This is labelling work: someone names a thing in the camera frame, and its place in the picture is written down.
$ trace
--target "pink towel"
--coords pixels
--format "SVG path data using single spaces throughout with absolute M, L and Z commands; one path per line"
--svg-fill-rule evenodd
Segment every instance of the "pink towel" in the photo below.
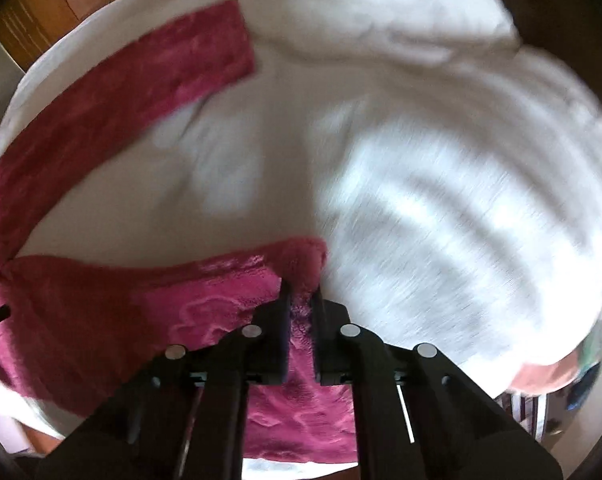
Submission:
M 43 110 L 0 159 L 0 378 L 24 396 L 88 415 L 168 344 L 197 349 L 295 293 L 290 379 L 252 388 L 245 456 L 356 461 L 350 392 L 314 383 L 306 299 L 326 256 L 297 238 L 161 269 L 91 266 L 16 254 L 92 169 L 152 122 L 249 75 L 254 54 L 238 3 L 183 16 L 104 60 Z

